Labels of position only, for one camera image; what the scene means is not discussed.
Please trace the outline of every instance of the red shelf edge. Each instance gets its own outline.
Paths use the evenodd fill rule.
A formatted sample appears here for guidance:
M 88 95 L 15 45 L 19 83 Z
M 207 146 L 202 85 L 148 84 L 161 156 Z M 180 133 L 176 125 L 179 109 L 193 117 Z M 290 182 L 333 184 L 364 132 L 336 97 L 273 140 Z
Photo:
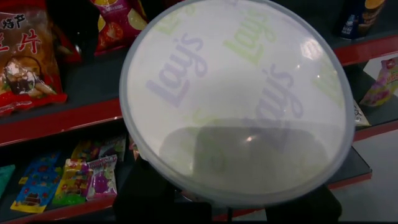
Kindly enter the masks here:
M 122 112 L 119 98 L 116 98 L 15 123 L 2 124 L 1 129 L 7 131 L 0 134 L 0 146 L 84 128 L 120 118 L 122 118 Z M 37 128 L 34 131 L 26 128 L 42 127 L 43 125 L 46 128 Z
M 398 129 L 398 121 L 391 121 L 386 124 L 365 128 L 355 132 L 354 142 L 370 138 L 372 136 L 387 133 Z
M 345 187 L 347 185 L 356 184 L 365 180 L 370 180 L 372 178 L 372 173 L 360 175 L 346 180 L 341 180 L 336 183 L 328 185 L 329 189 L 337 189 L 340 187 Z M 28 215 L 26 217 L 17 218 L 15 220 L 10 220 L 4 224 L 25 224 L 31 221 L 44 221 L 44 220 L 61 220 L 71 217 L 77 217 L 79 215 L 84 215 L 91 212 L 97 212 L 107 208 L 111 208 L 115 197 L 108 197 L 99 200 L 89 201 L 80 205 L 68 206 L 63 208 L 58 208 L 54 210 L 49 210 L 41 214 Z M 249 213 L 258 211 L 261 209 L 239 209 L 233 212 L 233 217 L 238 217 L 241 215 L 247 215 Z M 227 219 L 227 214 L 222 214 L 213 217 L 213 221 L 223 221 Z
M 334 51 L 342 65 L 351 65 L 369 60 L 370 58 L 398 52 L 398 35 L 370 40 L 338 48 Z M 1 129 L 7 131 L 0 134 L 0 146 L 41 138 L 73 129 L 84 128 L 120 118 L 122 118 L 122 114 L 119 99 L 116 98 L 72 110 L 38 116 L 15 123 L 3 124 L 1 125 Z M 47 124 L 46 128 L 36 129 L 35 131 L 26 128 L 41 127 L 44 124 Z
M 398 52 L 398 35 L 369 40 L 333 50 L 343 66 Z
M 107 208 L 111 208 L 115 197 L 107 197 L 99 200 L 93 200 L 79 205 L 67 206 L 63 208 L 53 209 L 44 213 L 28 215 L 26 217 L 9 220 L 4 224 L 25 224 L 31 221 L 52 221 L 61 220 L 71 217 L 77 217 L 91 212 L 97 212 Z

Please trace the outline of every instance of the colorful snack package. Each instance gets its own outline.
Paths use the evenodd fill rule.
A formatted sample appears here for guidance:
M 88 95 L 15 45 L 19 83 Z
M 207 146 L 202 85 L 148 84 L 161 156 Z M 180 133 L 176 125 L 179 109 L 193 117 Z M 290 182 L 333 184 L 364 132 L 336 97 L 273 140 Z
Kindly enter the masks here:
M 84 203 L 88 181 L 92 175 L 87 163 L 82 159 L 67 159 L 63 175 L 52 200 L 55 204 L 75 205 Z
M 90 186 L 88 188 L 87 200 L 107 196 L 116 196 L 116 181 L 114 167 L 118 160 L 117 155 L 104 157 L 91 161 L 88 167 L 93 170 Z
M 29 177 L 34 173 L 51 172 L 54 171 L 54 164 L 56 163 L 60 152 L 51 152 L 43 156 L 35 158 L 30 162 L 29 167 L 25 170 L 24 175 L 19 180 L 18 184 L 26 184 Z
M 10 181 L 11 175 L 14 170 L 15 165 L 0 167 L 0 198 L 4 190 L 6 189 L 7 183 Z
M 0 116 L 67 100 L 45 0 L 0 2 Z
M 44 212 L 54 196 L 59 181 L 60 174 L 54 170 L 46 173 L 33 173 L 12 203 L 11 209 L 29 213 Z
M 121 136 L 116 136 L 104 140 L 102 146 L 99 149 L 98 158 L 117 155 L 118 161 L 123 162 L 125 150 L 126 150 L 126 135 L 123 134 Z
M 361 108 L 354 100 L 354 114 L 355 114 L 355 125 L 356 126 L 370 126 L 368 119 L 366 119 L 365 115 Z
M 137 160 L 138 156 L 139 156 L 139 151 L 137 148 L 136 143 L 134 143 L 134 140 L 132 140 L 132 137 L 129 135 L 129 150 L 132 151 L 132 155 L 134 156 L 134 160 Z
M 96 55 L 130 46 L 147 22 L 127 0 L 90 0 L 99 9 Z
M 61 63 L 81 62 L 78 46 L 74 46 L 58 26 L 53 25 L 51 30 L 57 60 Z
M 71 159 L 83 159 L 86 162 L 93 161 L 98 158 L 101 143 L 92 140 L 81 140 L 75 150 L 73 150 Z
M 365 106 L 380 106 L 387 102 L 398 87 L 398 57 L 381 61 L 376 82 L 359 102 Z

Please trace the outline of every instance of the store shelf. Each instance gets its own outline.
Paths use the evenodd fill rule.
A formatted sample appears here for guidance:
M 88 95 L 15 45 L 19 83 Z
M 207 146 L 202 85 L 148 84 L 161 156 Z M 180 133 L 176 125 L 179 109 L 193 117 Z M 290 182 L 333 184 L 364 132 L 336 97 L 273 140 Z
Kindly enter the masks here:
M 29 214 L 10 209 L 13 201 L 15 201 L 22 188 L 22 186 L 18 184 L 18 181 L 24 174 L 32 158 L 42 153 L 59 150 L 61 155 L 55 166 L 61 167 L 64 165 L 65 160 L 70 158 L 79 139 L 98 139 L 122 133 L 127 133 L 127 130 L 123 121 L 119 120 L 92 126 L 84 130 L 75 130 L 69 133 L 51 136 L 49 138 L 36 139 L 29 142 L 6 146 L 6 149 L 8 150 L 4 153 L 4 156 L 0 158 L 0 166 L 15 164 L 16 169 L 0 199 L 0 223 L 22 224 L 33 220 L 58 220 L 111 208 L 114 197 L 102 198 L 72 206 L 53 205 L 49 203 L 45 212 L 40 214 Z M 115 169 L 116 186 L 118 190 L 120 190 L 124 185 L 128 173 L 132 169 L 133 165 L 134 158 L 132 152 L 130 150 L 126 150 L 124 162 L 118 164 Z
M 314 26 L 334 48 L 343 65 L 398 52 L 398 26 L 393 22 L 398 1 L 387 1 L 369 35 L 353 41 L 332 34 L 343 0 L 275 2 L 293 10 Z M 86 44 L 89 46 L 87 49 L 93 50 L 95 41 L 90 39 L 87 43 L 90 43 Z M 93 58 L 89 50 L 85 52 L 82 65 L 60 68 L 68 101 L 0 118 L 0 146 L 120 119 L 119 77 L 127 51 L 120 49 Z M 396 129 L 397 125 L 384 129 Z
M 74 144 L 75 142 L 72 141 L 70 144 L 66 144 L 64 146 L 65 150 L 63 152 L 65 153 L 63 153 L 63 157 L 68 157 L 70 151 L 66 149 L 69 149 L 70 146 Z M 116 169 L 116 181 L 118 189 L 123 186 L 129 171 L 132 169 L 132 163 L 132 154 L 130 151 L 127 151 L 124 164 Z M 9 207 L 11 206 L 11 203 L 14 201 L 20 191 L 21 187 L 17 185 L 17 182 L 25 171 L 25 168 L 25 166 L 17 166 L 17 170 L 12 176 L 12 180 L 7 186 L 7 190 L 4 193 L 3 198 L 0 200 L 0 223 L 5 222 L 7 224 L 22 224 L 33 220 L 59 220 L 70 218 L 76 221 L 93 221 L 93 218 L 95 218 L 95 220 L 101 221 L 103 217 L 107 217 L 109 220 L 113 219 L 113 212 L 111 210 L 112 204 L 114 202 L 113 197 L 68 207 L 49 205 L 44 213 L 36 215 L 29 215 L 28 213 L 10 210 Z M 370 179 L 371 172 L 371 168 L 367 165 L 367 163 L 355 151 L 355 149 L 351 148 L 344 164 L 341 166 L 339 171 L 327 182 L 327 184 L 330 189 L 343 187 L 345 185 L 359 182 L 358 177 L 366 176 L 367 178 L 365 179 Z M 214 208 L 214 219 L 223 219 L 226 211 L 226 207 Z M 253 211 L 253 209 L 235 210 L 234 216 L 239 216 Z
M 360 102 L 375 82 L 375 79 L 365 73 L 360 65 L 347 66 L 345 67 L 345 72 L 351 85 L 353 97 L 357 102 Z M 398 129 L 398 97 L 395 95 L 381 106 L 368 107 L 359 105 L 359 107 L 371 126 L 357 127 L 354 141 Z

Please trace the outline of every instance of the grey floor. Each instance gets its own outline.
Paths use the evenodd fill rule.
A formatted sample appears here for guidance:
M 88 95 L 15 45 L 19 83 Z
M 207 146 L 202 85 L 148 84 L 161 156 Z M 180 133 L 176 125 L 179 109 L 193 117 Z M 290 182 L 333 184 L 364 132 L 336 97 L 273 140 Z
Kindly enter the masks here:
M 398 222 L 398 130 L 353 146 L 371 166 L 373 177 L 333 191 L 343 207 L 340 221 Z M 233 220 L 265 219 L 265 212 L 258 211 Z

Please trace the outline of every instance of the plastic lid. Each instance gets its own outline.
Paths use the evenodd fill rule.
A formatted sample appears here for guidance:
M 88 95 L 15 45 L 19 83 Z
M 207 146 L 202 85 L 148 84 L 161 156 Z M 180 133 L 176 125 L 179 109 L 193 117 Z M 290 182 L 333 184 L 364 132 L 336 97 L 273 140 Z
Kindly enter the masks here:
M 187 1 L 156 17 L 123 65 L 140 154 L 182 189 L 227 205 L 301 196 L 354 134 L 345 73 L 320 35 L 270 1 Z

